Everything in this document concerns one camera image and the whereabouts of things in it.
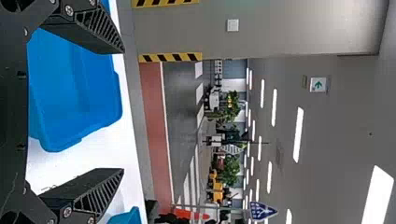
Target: signpost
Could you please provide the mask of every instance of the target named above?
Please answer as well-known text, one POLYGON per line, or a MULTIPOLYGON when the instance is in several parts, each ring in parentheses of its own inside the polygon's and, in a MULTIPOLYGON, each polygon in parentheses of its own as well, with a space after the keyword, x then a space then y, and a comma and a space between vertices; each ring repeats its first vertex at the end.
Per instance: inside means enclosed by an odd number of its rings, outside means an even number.
POLYGON ((326 77, 311 77, 310 92, 326 92, 327 78, 326 77))
POLYGON ((253 221, 263 222, 265 219, 276 215, 275 208, 259 202, 250 202, 250 216, 253 221))

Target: blue road sign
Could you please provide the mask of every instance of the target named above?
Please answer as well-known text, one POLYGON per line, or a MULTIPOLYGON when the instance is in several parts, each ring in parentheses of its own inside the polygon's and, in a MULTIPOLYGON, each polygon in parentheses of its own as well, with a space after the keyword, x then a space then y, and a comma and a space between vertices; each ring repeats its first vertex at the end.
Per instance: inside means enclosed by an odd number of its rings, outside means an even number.
POLYGON ((262 222, 267 218, 274 217, 277 215, 277 211, 259 202, 250 202, 250 217, 253 221, 262 222))

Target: yellow black hazard stripe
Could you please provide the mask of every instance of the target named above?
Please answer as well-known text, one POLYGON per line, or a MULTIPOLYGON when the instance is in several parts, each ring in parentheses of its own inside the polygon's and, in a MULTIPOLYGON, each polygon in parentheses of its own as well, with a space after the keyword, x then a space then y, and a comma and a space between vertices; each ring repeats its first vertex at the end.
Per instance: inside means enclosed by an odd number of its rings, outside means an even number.
POLYGON ((173 62, 198 62, 202 60, 201 52, 187 53, 156 53, 139 55, 140 63, 173 63, 173 62))
POLYGON ((132 7, 171 7, 199 3, 200 0, 132 0, 132 7))

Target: potted plant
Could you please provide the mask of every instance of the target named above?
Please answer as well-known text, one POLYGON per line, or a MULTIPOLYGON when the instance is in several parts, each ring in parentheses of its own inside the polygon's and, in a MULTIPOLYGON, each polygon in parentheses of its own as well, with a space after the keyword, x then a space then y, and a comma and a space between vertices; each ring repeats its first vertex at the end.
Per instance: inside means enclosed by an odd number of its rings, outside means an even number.
POLYGON ((227 156, 224 161, 224 171, 221 172, 219 178, 227 186, 233 186, 238 181, 237 174, 239 171, 239 156, 227 156))

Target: black metal bracket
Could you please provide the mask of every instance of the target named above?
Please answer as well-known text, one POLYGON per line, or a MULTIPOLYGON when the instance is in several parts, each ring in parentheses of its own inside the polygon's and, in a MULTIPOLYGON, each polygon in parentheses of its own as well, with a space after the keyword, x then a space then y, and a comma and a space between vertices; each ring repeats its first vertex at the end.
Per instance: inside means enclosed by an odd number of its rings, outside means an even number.
POLYGON ((25 181, 26 45, 40 26, 96 53, 124 52, 120 34, 98 0, 0 0, 0 224, 94 224, 116 193, 121 169, 93 170, 40 197, 25 181))

